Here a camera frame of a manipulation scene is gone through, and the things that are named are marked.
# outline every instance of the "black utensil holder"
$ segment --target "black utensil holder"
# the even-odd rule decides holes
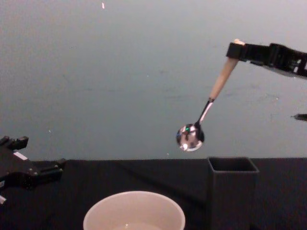
[[[208,158],[207,230],[249,230],[259,170],[247,157]]]

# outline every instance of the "gray backdrop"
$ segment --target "gray backdrop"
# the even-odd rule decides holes
[[[307,156],[307,81],[240,62],[176,144],[235,38],[307,51],[305,0],[0,1],[0,135],[32,160]]]

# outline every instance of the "spoon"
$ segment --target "spoon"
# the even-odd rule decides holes
[[[234,43],[244,45],[245,43],[239,39],[235,39]],[[199,149],[205,141],[205,134],[201,129],[201,123],[212,106],[214,100],[217,98],[226,81],[228,80],[231,72],[234,70],[238,63],[238,59],[227,58],[219,77],[217,78],[209,99],[201,113],[201,116],[194,124],[187,124],[178,130],[176,135],[177,144],[184,151],[195,151]]]

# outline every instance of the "black tablecloth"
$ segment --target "black tablecloth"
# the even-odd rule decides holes
[[[260,174],[251,229],[306,230],[307,158],[253,162]],[[59,182],[1,193],[7,201],[0,207],[0,229],[82,230],[92,205],[132,190],[170,197],[185,213],[186,230],[204,229],[206,177],[206,160],[67,161]]]

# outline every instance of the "white bowl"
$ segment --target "white bowl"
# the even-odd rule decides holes
[[[185,216],[170,198],[131,191],[109,196],[86,213],[84,230],[183,230]]]

